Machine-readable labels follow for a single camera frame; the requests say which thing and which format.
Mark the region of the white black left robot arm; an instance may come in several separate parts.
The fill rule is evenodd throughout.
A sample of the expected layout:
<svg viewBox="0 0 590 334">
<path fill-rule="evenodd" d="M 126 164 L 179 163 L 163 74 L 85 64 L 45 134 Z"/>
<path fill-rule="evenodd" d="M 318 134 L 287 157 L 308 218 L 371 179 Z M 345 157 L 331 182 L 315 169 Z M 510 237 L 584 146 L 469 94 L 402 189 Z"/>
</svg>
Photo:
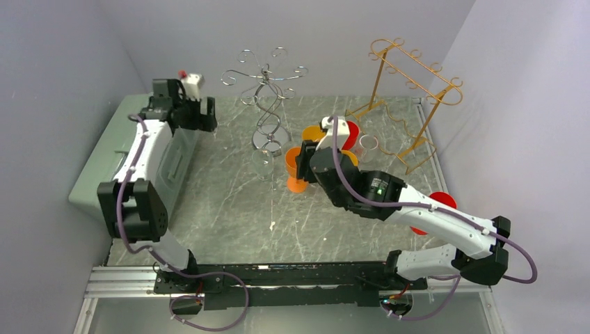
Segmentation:
<svg viewBox="0 0 590 334">
<path fill-rule="evenodd" d="M 213 132 L 218 123 L 215 99 L 203 98 L 202 74 L 180 72 L 176 79 L 155 79 L 147 105 L 127 118 L 136 125 L 134 141 L 118 172 L 97 187 L 97 198 L 109 234 L 133 255 L 148 252 L 182 292 L 200 282 L 194 254 L 168 228 L 168 193 L 156 187 L 168 172 L 167 154 L 179 130 Z M 205 101 L 206 112 L 201 112 Z"/>
</svg>

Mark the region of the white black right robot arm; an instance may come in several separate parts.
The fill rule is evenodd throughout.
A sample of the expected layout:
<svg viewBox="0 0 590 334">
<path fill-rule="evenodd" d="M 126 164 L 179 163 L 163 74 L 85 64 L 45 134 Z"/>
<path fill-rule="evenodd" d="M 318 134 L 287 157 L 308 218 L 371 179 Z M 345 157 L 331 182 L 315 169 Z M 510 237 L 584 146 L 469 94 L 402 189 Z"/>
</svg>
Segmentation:
<svg viewBox="0 0 590 334">
<path fill-rule="evenodd" d="M 496 285 L 508 269 L 504 249 L 511 223 L 507 218 L 479 218 L 418 191 L 394 175 L 360 170 L 351 158 L 304 141 L 297 149 L 294 175 L 317 183 L 335 207 L 363 218 L 408 225 L 444 242 L 424 250 L 391 252 L 383 279 L 399 289 L 427 276 L 460 277 L 480 285 Z"/>
</svg>

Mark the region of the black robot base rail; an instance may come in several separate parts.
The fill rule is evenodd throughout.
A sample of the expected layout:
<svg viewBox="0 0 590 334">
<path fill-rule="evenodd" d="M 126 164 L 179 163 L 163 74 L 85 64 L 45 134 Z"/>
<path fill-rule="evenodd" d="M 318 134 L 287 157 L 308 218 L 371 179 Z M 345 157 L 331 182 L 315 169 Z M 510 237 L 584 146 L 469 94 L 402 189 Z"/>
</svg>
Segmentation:
<svg viewBox="0 0 590 334">
<path fill-rule="evenodd" d="M 158 271 L 155 294 L 195 294 L 205 310 L 292 305 L 352 304 L 378 307 L 386 293 L 425 290 L 382 261 L 275 264 L 198 264 L 191 278 Z"/>
</svg>

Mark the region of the clear ribbed wine glass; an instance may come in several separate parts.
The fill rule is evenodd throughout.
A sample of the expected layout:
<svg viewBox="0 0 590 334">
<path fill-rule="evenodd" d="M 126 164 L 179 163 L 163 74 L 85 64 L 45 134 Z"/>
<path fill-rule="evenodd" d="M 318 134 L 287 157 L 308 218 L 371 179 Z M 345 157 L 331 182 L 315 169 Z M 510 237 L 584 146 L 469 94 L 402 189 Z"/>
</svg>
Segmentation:
<svg viewBox="0 0 590 334">
<path fill-rule="evenodd" d="M 274 156 L 266 148 L 257 149 L 251 156 L 252 168 L 259 180 L 270 181 L 274 170 Z"/>
</svg>

